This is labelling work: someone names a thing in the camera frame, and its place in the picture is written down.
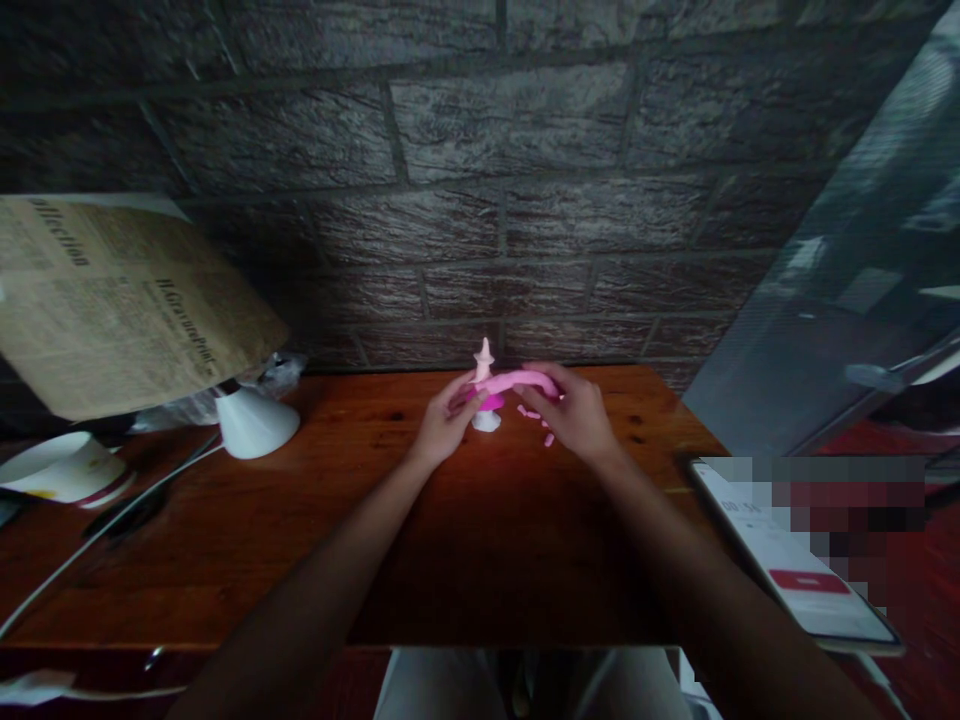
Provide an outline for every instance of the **person's left hand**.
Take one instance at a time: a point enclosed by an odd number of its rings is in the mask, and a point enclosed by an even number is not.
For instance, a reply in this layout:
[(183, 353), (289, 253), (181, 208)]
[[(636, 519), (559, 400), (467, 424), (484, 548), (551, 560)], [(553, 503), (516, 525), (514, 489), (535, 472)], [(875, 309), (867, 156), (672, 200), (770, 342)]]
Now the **person's left hand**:
[(487, 399), (489, 393), (481, 390), (467, 402), (474, 372), (471, 370), (453, 380), (427, 404), (427, 412), (420, 423), (417, 439), (410, 448), (410, 455), (428, 463), (431, 469), (453, 455), (470, 419)]

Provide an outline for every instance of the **forearm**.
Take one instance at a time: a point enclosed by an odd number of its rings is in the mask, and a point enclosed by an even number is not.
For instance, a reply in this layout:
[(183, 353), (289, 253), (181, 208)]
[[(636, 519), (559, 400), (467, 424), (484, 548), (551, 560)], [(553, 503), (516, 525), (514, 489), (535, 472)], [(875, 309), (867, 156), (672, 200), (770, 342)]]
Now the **forearm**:
[(680, 514), (626, 452), (608, 454), (591, 466), (684, 651), (712, 681), (721, 712), (844, 720), (876, 716), (806, 633)]
[(408, 457), (384, 478), (234, 631), (169, 717), (302, 711), (432, 471), (429, 462)]

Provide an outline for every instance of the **plastic bag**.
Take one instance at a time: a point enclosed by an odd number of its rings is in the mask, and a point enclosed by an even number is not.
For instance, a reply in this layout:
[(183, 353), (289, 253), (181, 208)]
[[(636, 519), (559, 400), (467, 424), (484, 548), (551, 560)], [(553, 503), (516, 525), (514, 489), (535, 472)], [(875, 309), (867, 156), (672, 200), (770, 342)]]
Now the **plastic bag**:
[[(263, 365), (241, 373), (236, 380), (261, 395), (279, 400), (297, 387), (306, 365), (306, 355), (276, 352)], [(216, 397), (213, 390), (202, 390), (179, 400), (141, 410), (127, 432), (136, 434), (186, 425), (216, 425), (220, 421), (217, 417)]]

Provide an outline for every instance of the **white pants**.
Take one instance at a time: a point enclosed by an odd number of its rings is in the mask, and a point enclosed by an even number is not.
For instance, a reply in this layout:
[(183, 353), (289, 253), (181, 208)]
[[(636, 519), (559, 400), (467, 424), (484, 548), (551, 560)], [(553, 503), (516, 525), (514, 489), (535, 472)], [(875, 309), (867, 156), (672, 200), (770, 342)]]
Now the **white pants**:
[[(506, 720), (496, 655), (484, 650), (394, 650), (374, 720)], [(666, 653), (658, 647), (585, 652), (571, 683), (567, 720), (690, 720)]]

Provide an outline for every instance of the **wooden table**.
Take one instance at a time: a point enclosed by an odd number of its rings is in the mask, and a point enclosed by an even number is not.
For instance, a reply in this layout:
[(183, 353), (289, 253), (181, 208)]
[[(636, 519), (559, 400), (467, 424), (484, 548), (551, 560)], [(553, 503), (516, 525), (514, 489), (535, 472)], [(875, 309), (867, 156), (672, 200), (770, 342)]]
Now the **wooden table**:
[[(645, 367), (585, 368), (615, 432), (715, 541), (684, 470), (726, 455)], [(400, 460), (428, 397), (455, 373), (305, 378), (303, 426), (257, 460), (219, 452), (187, 470), (149, 525), (104, 542), (50, 588), (9, 647), (211, 650)], [(492, 434), (467, 430), (397, 538), (350, 633), (357, 645), (601, 646), (675, 639), (586, 468), (508, 393)], [(142, 488), (212, 428), (142, 436), (122, 455)], [(0, 531), (6, 617), (80, 545), (89, 511), (43, 503)]]

